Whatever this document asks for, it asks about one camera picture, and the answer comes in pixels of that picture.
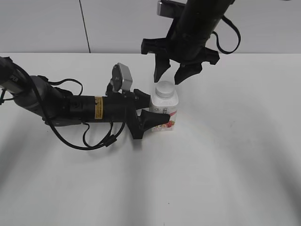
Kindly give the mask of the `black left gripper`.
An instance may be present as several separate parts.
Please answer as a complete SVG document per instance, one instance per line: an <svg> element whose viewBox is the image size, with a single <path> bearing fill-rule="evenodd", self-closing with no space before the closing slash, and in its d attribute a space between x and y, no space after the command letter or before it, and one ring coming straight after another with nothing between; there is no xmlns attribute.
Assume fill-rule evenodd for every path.
<svg viewBox="0 0 301 226"><path fill-rule="evenodd" d="M143 110L150 107L150 101L151 96L139 89L124 93L107 91L103 97L103 121L124 122L133 139L142 139L144 132L170 120L169 114Z"/></svg>

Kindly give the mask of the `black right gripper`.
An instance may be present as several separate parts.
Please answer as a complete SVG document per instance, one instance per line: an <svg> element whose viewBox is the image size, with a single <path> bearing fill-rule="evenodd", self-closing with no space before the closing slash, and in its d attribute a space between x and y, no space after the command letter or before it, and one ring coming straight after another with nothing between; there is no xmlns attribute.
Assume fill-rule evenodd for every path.
<svg viewBox="0 0 301 226"><path fill-rule="evenodd" d="M220 21L215 14L158 14L172 19L166 37L143 39L141 53L155 54L154 82L170 68L170 60L181 65L175 76L175 85L202 71L202 62L214 65L219 53L206 47L206 43Z"/></svg>

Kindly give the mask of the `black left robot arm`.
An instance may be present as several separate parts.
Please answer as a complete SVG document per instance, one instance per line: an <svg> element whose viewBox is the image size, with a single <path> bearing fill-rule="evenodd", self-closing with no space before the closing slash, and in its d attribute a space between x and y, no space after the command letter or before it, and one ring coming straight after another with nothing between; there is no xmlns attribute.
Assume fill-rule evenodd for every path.
<svg viewBox="0 0 301 226"><path fill-rule="evenodd" d="M29 76L10 57L0 59L0 87L9 92L20 107L40 116L50 118L55 127L84 123L117 122L128 126L133 139L142 139L144 132L169 122L167 113L153 113L149 107L150 95L134 89L127 66L114 65L105 96L74 95L58 88L64 80L50 82L41 75Z"/></svg>

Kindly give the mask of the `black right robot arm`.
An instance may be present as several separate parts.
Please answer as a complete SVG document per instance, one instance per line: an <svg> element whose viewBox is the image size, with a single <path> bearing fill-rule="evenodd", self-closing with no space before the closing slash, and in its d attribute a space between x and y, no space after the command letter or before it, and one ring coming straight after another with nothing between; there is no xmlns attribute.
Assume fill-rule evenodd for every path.
<svg viewBox="0 0 301 226"><path fill-rule="evenodd" d="M224 15L234 2L232 0L189 0L180 3L172 0L160 0L157 3L157 15L171 18L172 24L166 37L143 39L141 53L155 55L154 82L170 68L170 61L179 63L174 82L180 84L187 78L202 71L202 63L217 64L220 53L230 54L217 43L217 50L206 47L211 35L217 35L215 28L224 21L237 34L238 28Z"/></svg>

